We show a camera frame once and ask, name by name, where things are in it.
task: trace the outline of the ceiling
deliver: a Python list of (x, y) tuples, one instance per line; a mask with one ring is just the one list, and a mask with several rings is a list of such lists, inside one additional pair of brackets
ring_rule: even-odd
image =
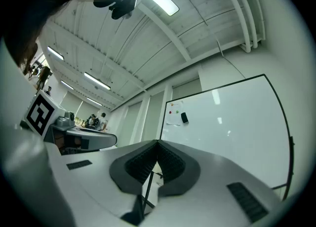
[[(71, 1), (48, 21), (39, 39), (55, 76), (113, 110), (165, 77), (220, 52), (218, 42), (222, 50), (245, 42), (231, 0), (172, 1), (180, 9), (173, 16), (152, 0), (138, 0), (132, 17), (118, 20), (108, 8)], [(64, 61), (48, 54), (47, 46)], [(96, 89), (84, 72), (111, 90)]]

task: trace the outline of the whiteboard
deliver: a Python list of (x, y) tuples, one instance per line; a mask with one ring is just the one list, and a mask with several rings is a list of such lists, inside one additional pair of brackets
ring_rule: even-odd
[(287, 125), (265, 76), (167, 102), (161, 139), (226, 157), (271, 188), (287, 183)]

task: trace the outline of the whiteboard frame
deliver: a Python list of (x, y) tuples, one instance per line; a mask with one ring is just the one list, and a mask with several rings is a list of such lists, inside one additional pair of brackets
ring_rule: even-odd
[(285, 124), (286, 124), (286, 130), (287, 130), (288, 142), (289, 142), (289, 156), (290, 156), (290, 158), (289, 158), (289, 170), (288, 170), (288, 175), (287, 175), (287, 182), (285, 184), (282, 184), (280, 186), (272, 188), (272, 189), (279, 189), (279, 188), (282, 188), (282, 187), (286, 187), (286, 190), (285, 190), (285, 193), (284, 193), (284, 196), (283, 196), (283, 200), (285, 200), (287, 198), (287, 195), (288, 195), (288, 192), (289, 192), (289, 189), (290, 189), (290, 186), (291, 186), (291, 182), (292, 182), (293, 167), (294, 167), (294, 143), (293, 143), (293, 137), (290, 136), (290, 130), (289, 130), (289, 127), (288, 127), (286, 115), (285, 115), (282, 103), (280, 101), (280, 98), (278, 97), (276, 90), (274, 89), (274, 87), (272, 86), (271, 82), (269, 81), (268, 77), (265, 74), (261, 74), (261, 75), (257, 75), (257, 76), (251, 77), (251, 78), (239, 80), (239, 81), (236, 81), (236, 82), (233, 82), (233, 83), (229, 83), (229, 84), (226, 84), (226, 85), (223, 85), (223, 86), (219, 86), (219, 87), (215, 87), (215, 88), (212, 88), (212, 89), (208, 89), (208, 90), (202, 91), (200, 93), (188, 95), (188, 96), (185, 96), (185, 97), (182, 97), (182, 98), (178, 98), (178, 99), (174, 99), (174, 100), (166, 102), (165, 103), (165, 108), (164, 108), (164, 113), (163, 113), (162, 127), (161, 127), (161, 132), (160, 132), (160, 138), (159, 139), (161, 139), (161, 136), (162, 136), (162, 130), (163, 130), (163, 125), (164, 125), (165, 113), (166, 113), (166, 109), (167, 109), (167, 104), (168, 103), (174, 102), (174, 101), (177, 101), (177, 100), (181, 100), (181, 99), (184, 99), (184, 98), (188, 98), (188, 97), (191, 97), (191, 96), (194, 96), (194, 95), (199, 95), (199, 94), (202, 94), (202, 93), (206, 93), (206, 92), (212, 91), (214, 89), (219, 89), (219, 88), (227, 87), (227, 86), (230, 86), (230, 85), (238, 84), (238, 83), (241, 83), (241, 82), (244, 82), (244, 81), (247, 81), (247, 80), (252, 80), (252, 79), (255, 79), (255, 78), (259, 78), (259, 77), (264, 77), (267, 80), (267, 82), (269, 83), (270, 87), (272, 88), (274, 94), (276, 95), (277, 101), (278, 101), (278, 103), (279, 103), (279, 105), (281, 107), (281, 110), (282, 110), (282, 113), (283, 113), (283, 116), (284, 116), (284, 120), (285, 120)]

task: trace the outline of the pipe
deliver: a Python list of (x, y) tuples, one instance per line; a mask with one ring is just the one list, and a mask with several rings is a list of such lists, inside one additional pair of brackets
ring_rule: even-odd
[(250, 29), (251, 29), (251, 35), (252, 35), (252, 42), (253, 42), (253, 48), (258, 47), (258, 39), (257, 39), (257, 33), (256, 33), (256, 26), (255, 21), (253, 20), (253, 15), (249, 6), (249, 3), (247, 0), (241, 0), (243, 6), (245, 7), (246, 14), (250, 23)]
[(231, 0), (231, 1), (234, 5), (234, 8), (236, 10), (236, 13), (237, 13), (239, 20), (240, 20), (240, 23), (241, 23), (243, 37), (245, 38), (245, 44), (246, 44), (245, 52), (250, 52), (251, 51), (250, 38), (249, 38), (249, 33), (248, 33), (248, 28), (247, 28), (245, 17), (242, 13), (242, 10), (241, 10), (241, 7), (240, 7), (238, 1), (237, 0)]
[(256, 0), (258, 9), (259, 9), (259, 16), (260, 16), (260, 24), (261, 24), (261, 34), (262, 40), (266, 40), (266, 29), (265, 29), (265, 21), (263, 19), (262, 9), (259, 0)]

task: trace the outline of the paper note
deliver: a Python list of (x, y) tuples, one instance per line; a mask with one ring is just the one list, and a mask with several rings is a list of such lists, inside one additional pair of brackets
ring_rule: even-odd
[(182, 113), (183, 103), (168, 103), (167, 114), (166, 114), (166, 124), (169, 125), (181, 125), (181, 113)]

